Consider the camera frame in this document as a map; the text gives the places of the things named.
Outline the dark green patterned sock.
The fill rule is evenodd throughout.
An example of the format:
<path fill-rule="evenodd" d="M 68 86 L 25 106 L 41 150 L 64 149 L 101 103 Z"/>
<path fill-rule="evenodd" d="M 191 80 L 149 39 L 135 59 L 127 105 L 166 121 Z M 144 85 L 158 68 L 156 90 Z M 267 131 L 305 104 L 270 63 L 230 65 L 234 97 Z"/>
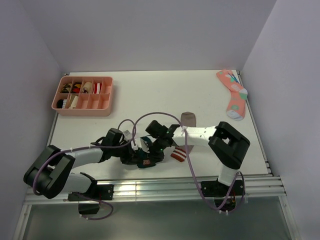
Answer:
<path fill-rule="evenodd" d="M 140 139 L 147 142 L 147 145 L 148 145 L 149 151 L 150 151 L 150 146 L 153 143 L 151 137 L 149 135 L 147 135 L 147 136 L 140 137 Z M 160 161 L 151 161 L 150 160 L 150 153 L 146 153 L 142 150 L 138 150 L 137 153 L 139 154 L 140 158 L 142 159 L 142 163 L 137 165 L 137 167 L 140 169 L 155 167 L 156 164 L 160 162 Z"/>

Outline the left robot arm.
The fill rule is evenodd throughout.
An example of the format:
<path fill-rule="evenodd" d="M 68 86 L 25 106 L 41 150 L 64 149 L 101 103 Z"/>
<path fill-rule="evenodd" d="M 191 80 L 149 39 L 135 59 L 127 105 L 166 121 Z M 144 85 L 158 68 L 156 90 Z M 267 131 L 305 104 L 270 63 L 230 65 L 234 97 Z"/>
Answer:
<path fill-rule="evenodd" d="M 98 193 L 98 181 L 85 172 L 74 173 L 73 169 L 102 163 L 111 157 L 136 165 L 139 159 L 135 154 L 141 148 L 140 143 L 140 140 L 132 139 L 129 131 L 111 128 L 106 136 L 89 146 L 61 150 L 55 145 L 48 145 L 26 171 L 23 181 L 33 188 L 36 195 L 48 199 L 61 192 L 70 192 L 91 200 Z"/>

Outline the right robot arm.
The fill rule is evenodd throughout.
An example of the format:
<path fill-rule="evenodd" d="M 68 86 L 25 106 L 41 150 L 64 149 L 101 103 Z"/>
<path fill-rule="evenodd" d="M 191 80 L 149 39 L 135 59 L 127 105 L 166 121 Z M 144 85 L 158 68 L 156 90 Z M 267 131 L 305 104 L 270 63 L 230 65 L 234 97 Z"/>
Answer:
<path fill-rule="evenodd" d="M 190 127 L 172 124 L 169 128 L 153 120 L 145 131 L 155 138 L 152 150 L 162 152 L 167 147 L 209 147 L 222 163 L 216 189 L 222 195 L 234 188 L 234 179 L 250 147 L 250 141 L 225 121 L 217 126 Z"/>

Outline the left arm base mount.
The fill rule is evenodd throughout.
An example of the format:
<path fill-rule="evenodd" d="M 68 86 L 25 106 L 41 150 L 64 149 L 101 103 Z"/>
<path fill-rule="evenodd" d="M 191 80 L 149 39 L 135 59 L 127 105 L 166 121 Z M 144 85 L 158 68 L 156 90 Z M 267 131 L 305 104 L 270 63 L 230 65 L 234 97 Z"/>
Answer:
<path fill-rule="evenodd" d="M 67 200 L 78 202 L 79 214 L 90 219 L 104 208 L 109 208 L 113 212 L 113 206 L 107 202 L 113 199 L 113 194 L 113 184 L 97 184 L 86 193 L 69 193 Z"/>

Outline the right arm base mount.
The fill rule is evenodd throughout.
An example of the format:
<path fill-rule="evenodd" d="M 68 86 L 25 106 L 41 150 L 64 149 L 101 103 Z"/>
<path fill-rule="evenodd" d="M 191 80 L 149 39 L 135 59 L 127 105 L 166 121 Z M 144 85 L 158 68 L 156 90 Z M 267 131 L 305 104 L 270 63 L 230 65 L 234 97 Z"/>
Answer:
<path fill-rule="evenodd" d="M 211 180 L 211 181 L 201 181 L 201 192 L 204 195 L 204 197 L 211 197 L 215 198 L 214 204 L 216 207 L 219 207 L 228 190 L 229 187 L 226 185 L 223 185 L 222 183 L 219 183 L 217 180 Z M 245 188 L 243 185 L 242 180 L 236 180 L 233 184 L 233 187 L 229 193 L 229 197 L 224 204 L 224 206 L 221 208 L 221 211 L 231 211 L 234 210 L 237 206 L 236 197 L 242 197 L 245 196 Z"/>

